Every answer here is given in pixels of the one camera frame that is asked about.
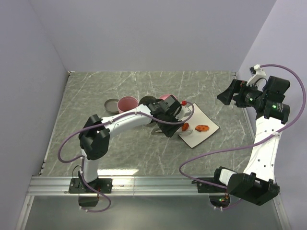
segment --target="orange toy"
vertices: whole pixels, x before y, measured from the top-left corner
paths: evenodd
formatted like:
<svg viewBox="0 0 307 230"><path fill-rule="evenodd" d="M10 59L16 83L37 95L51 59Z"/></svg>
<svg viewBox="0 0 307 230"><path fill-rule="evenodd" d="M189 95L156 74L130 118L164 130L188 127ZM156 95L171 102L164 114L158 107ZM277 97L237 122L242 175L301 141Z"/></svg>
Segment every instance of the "orange toy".
<svg viewBox="0 0 307 230"><path fill-rule="evenodd" d="M206 132L209 130L209 126L199 125L195 127L195 130L199 132Z"/></svg>
<svg viewBox="0 0 307 230"><path fill-rule="evenodd" d="M189 124L188 123L184 123L182 126L182 132L186 131L189 128Z"/></svg>

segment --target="gray marble surface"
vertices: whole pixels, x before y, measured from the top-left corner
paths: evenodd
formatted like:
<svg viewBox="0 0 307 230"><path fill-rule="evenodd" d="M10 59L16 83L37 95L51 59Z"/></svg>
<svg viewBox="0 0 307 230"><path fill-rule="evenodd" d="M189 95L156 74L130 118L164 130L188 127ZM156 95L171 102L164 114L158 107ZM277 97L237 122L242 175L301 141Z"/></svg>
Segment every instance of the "gray marble surface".
<svg viewBox="0 0 307 230"><path fill-rule="evenodd" d="M139 126L113 138L108 153L100 160L100 175L179 174L179 165L211 150L252 143L243 110L225 106L216 99L233 79L229 71L75 72L68 79L43 176L67 176L77 160L63 164L57 159L61 142L81 129L89 116L110 116L104 102L110 98L172 93L181 100L195 102L220 129L191 149L178 136L150 135L152 128ZM80 154L79 140L72 138L63 148L66 160ZM251 149L214 154L184 166L191 174L208 174L220 166L242 172Z"/></svg>

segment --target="pink cup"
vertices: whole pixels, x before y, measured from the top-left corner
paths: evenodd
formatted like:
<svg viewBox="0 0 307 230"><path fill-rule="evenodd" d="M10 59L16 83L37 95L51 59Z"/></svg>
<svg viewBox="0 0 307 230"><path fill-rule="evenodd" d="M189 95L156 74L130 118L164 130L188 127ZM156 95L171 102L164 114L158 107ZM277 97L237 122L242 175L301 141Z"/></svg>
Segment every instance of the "pink cup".
<svg viewBox="0 0 307 230"><path fill-rule="evenodd" d="M119 113L123 113L126 111L129 111L131 109L135 109L136 107L138 107L139 102L136 98L131 97L131 96L125 96L120 98L120 100L117 103L117 108Z"/></svg>
<svg viewBox="0 0 307 230"><path fill-rule="evenodd" d="M166 98L168 98L171 94L163 94L161 97L159 97L159 99L165 100Z"/></svg>

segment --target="purple wall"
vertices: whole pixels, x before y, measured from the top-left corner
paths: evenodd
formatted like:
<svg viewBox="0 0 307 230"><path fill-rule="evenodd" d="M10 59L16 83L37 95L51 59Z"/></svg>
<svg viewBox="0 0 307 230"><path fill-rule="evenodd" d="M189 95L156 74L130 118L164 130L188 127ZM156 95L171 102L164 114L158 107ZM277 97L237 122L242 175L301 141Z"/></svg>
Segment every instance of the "purple wall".
<svg viewBox="0 0 307 230"><path fill-rule="evenodd" d="M38 174L67 72L26 0L0 4L0 223L15 229Z"/></svg>
<svg viewBox="0 0 307 230"><path fill-rule="evenodd" d="M30 0L65 67L237 71L276 0Z"/></svg>
<svg viewBox="0 0 307 230"><path fill-rule="evenodd" d="M281 64L293 69L307 87L307 2L277 0L259 32L238 74L240 79L250 78L248 68L255 64ZM302 103L302 93L296 80L285 70L266 68L267 74L289 79L290 89L285 103L290 105L292 120ZM255 113L249 110L255 124ZM291 128L284 131L278 148L275 175L283 203L293 229L306 229L307 201L307 109Z"/></svg>

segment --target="purple cable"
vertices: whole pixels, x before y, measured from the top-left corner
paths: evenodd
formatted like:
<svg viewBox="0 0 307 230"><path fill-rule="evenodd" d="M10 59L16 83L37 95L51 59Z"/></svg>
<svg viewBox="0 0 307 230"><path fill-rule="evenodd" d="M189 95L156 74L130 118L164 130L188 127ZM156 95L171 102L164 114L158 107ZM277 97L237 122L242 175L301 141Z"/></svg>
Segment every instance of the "purple cable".
<svg viewBox="0 0 307 230"><path fill-rule="evenodd" d="M155 117L153 117L153 116L150 116L150 115L148 115L148 114L146 114L146 113L143 113L143 112L136 112L136 113L137 113L137 114L144 115L144 116L146 116L146 117L149 117L149 118L151 118L152 120L157 121L157 122L159 122L159 123L163 123L163 124L167 124L167 125L181 125L181 124L187 122L187 121L193 116L193 114L194 114L194 105L193 105L193 103L191 103L191 102L187 102L187 103L191 105L191 107L192 107L192 112L191 112L190 116L188 116L187 119L185 119L185 120L183 120L183 121L179 121L179 122L168 122L168 121L159 120L159 119L157 119L157 118L155 118ZM120 115L120 116L114 118L114 119L113 119L113 122L114 122L114 121L117 121L117 120L119 120L119 119L121 119L121 118L123 118L123 117L125 117L125 116L128 116L128 115L136 115L136 114L135 114L135 112L129 112L129 113L126 113L126 114L122 114L122 115ZM77 134L79 134L79 133L82 133L82 132L84 132L84 131L90 130L90 129L92 129L92 128L98 128L98 127L101 127L101 126L104 126L104 125L108 125L108 124L110 124L110 121L104 122L104 123L101 123L101 124L98 124L98 125L94 125L94 126L89 126L89 127L80 129L80 130L78 130L78 131L76 131L76 132L70 134L70 135L61 143L61 145L60 145L60 147L59 147L59 150L58 150L58 160L59 160L60 162L62 162L62 163L71 163L71 162L73 162L73 161L75 161L75 160L77 160L77 159L79 159L79 158L82 158L82 164L81 164L81 171L82 171L82 173L81 173L81 177L82 177L83 183L84 183L89 189L91 189L93 192L95 192L95 193L97 193L97 194L99 194L99 195L105 197L105 198L109 201L108 206L107 206L106 208L104 208L104 209L101 209L101 210L88 210L88 209L82 207L82 209L85 210L85 211L87 211L87 212L103 212L103 211L106 211L106 210L111 206L111 199L110 199L107 195L105 195L105 194L103 194L103 193L101 193L101 192L98 192L97 190L95 190L94 188L92 188L92 187L85 181L85 179L84 179L84 174L83 174L83 172L84 172L84 170L83 170L83 169L84 169L84 156L83 156L83 155L76 156L76 157L74 157L73 159L66 161L66 160L63 160L63 159L62 159L62 157L61 157L61 151L62 151L62 148L64 147L64 145L66 144L66 142L69 141L69 140L70 140L72 137L74 137L75 135L77 135Z"/></svg>
<svg viewBox="0 0 307 230"><path fill-rule="evenodd" d="M282 69L287 70L288 72L292 73L292 74L295 76L295 78L297 79L297 81L298 81L298 83L300 84L301 89L302 89L302 93L303 93L303 103L302 103L302 107L301 107L299 113L298 113L297 116L293 119L293 121L291 121L290 123L288 123L287 125L285 125L284 127L280 128L280 129L278 129L278 130L276 131L277 133L279 133L279 132L284 131L284 130L287 129L288 127L292 126L292 125L300 118L300 116L302 115L302 113L303 113L303 111L304 111L304 108L305 108L305 105L306 105L306 91L305 91L305 87L304 87L304 85L303 85L302 80L299 78L299 76L298 76L293 70L291 70L291 69L289 69L289 68L287 68L287 67L285 67L285 66L276 65L276 64L267 64L267 65L261 65L260 67L261 67L261 68L263 68L263 67L278 67L278 68L282 68ZM254 143L254 144L252 144L252 145L241 146L241 147L230 148L230 149L221 149L221 150L216 150L216 151L204 153L204 154L202 154L202 155L200 155L200 156L191 158L191 159L187 160L186 162L183 162L183 163L180 165L180 167L179 167L179 172L180 172L182 175L184 175L185 177L190 178L190 179L192 179L192 180L195 180L195 181L198 181L198 182L201 182L201 183L205 183L205 184L209 184L209 185L213 185L213 186L216 186L216 187L220 187L220 188L225 188L225 189L226 189L226 188L227 188L226 186L223 186L223 185L219 185L219 184L215 184L215 183L211 183L211 182L208 182L208 181L203 181L203 180L194 178L194 177L192 177L192 176L190 176L190 175L184 173L184 172L181 170L181 168L182 168L185 164L187 164L187 163L189 163L189 162L191 162L191 161L194 161L194 160L196 160L196 159L199 159L199 158L202 158L202 157L206 157L206 156L209 156L209 155L212 155L212 154L216 154L216 153L220 153L220 152L229 152L229 151L244 150L244 149L253 148L253 147L255 147L255 146L258 146L258 145L263 144L264 142L268 141L268 140L271 139L272 137L274 137L274 135L269 135L267 138L265 138L265 139L263 139L263 140L261 140L261 141L259 141L259 142L257 142L257 143ZM236 203L234 203L233 205L227 207L227 208L230 208L230 207L233 207L233 206L237 205L237 204L240 202L240 200L237 201Z"/></svg>

